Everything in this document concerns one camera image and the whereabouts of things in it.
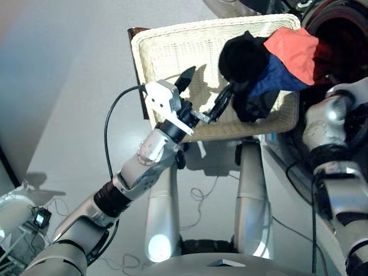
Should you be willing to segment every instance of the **red cloth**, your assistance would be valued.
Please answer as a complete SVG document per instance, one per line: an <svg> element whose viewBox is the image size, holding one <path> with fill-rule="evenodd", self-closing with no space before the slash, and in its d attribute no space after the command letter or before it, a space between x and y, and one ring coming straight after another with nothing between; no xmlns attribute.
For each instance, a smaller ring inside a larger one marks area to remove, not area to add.
<svg viewBox="0 0 368 276"><path fill-rule="evenodd" d="M332 52L304 28L281 27L263 44L302 82L308 85L326 82L324 76L331 68Z"/></svg>

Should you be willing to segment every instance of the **silver robot arm segment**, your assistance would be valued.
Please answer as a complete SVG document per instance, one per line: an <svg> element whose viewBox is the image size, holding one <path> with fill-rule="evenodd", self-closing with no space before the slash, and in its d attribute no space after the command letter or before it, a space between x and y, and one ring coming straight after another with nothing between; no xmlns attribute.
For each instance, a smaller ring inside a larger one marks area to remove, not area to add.
<svg viewBox="0 0 368 276"><path fill-rule="evenodd" d="M108 238L107 229L176 162L178 144L206 117L194 112L189 101L179 98L180 92L189 85L194 69L186 70L175 85L160 80L145 86L146 101L155 102L153 110L166 119L157 124L111 181L58 226L52 245L31 262L23 276L86 275L88 260L98 256ZM220 101L215 105L212 120L218 119L227 103Z"/></svg>
<svg viewBox="0 0 368 276"><path fill-rule="evenodd" d="M356 107L355 97L349 85L329 95L309 108L303 134L314 166L315 202L336 230L347 274L367 275L368 185L358 164L351 161L344 130L347 112Z"/></svg>

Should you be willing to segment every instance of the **black cloth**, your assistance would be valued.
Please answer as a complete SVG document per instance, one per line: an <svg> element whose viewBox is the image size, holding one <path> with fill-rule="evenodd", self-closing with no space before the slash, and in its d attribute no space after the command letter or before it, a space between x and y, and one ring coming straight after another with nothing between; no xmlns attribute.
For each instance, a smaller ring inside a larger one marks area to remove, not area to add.
<svg viewBox="0 0 368 276"><path fill-rule="evenodd" d="M279 94L279 90L272 90L248 97L269 63L270 53L263 46L266 40L265 37L254 38L246 31L226 42L218 61L220 72L231 83L232 106L242 122L266 118Z"/></svg>
<svg viewBox="0 0 368 276"><path fill-rule="evenodd" d="M230 83L254 83L268 64L269 51L265 37L254 38L250 32L227 41L221 51L218 67Z"/></svg>

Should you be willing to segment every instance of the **laundry basket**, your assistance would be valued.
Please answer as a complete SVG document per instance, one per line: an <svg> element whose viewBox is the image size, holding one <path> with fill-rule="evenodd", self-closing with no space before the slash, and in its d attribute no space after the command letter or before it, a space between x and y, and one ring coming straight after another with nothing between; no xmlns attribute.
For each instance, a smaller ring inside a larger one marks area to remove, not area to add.
<svg viewBox="0 0 368 276"><path fill-rule="evenodd" d="M268 37L280 27L300 28L291 14L238 17L179 24L138 33L132 40L132 52L140 83L165 79L175 83L187 68L196 66L189 87L181 94L201 112L213 107L227 81L219 71L219 56L229 39L249 31L254 37ZM163 121L147 105L152 127ZM218 122L200 122L192 136L184 141L234 139L292 129L298 119L298 94L281 91L269 116L254 123L241 122L232 109L226 108Z"/></svg>

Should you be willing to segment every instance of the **metal bracket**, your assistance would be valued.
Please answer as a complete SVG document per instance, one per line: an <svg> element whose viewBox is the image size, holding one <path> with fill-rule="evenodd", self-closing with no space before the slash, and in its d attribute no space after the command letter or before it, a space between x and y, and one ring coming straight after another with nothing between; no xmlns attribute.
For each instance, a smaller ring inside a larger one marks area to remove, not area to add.
<svg viewBox="0 0 368 276"><path fill-rule="evenodd" d="M151 82L145 85L147 96L145 104L155 112L172 122L188 135L193 134L193 130L178 119L177 111L181 108L178 88L165 80Z"/></svg>
<svg viewBox="0 0 368 276"><path fill-rule="evenodd" d="M197 118L197 119L199 119L199 120L201 120L201 121L203 121L203 122L205 122L207 124L209 124L211 122L211 118L210 117L208 117L207 115L205 115L205 114L203 114L203 113L201 113L199 111L196 111L194 109L192 109L190 111L190 114L192 114L195 118Z"/></svg>

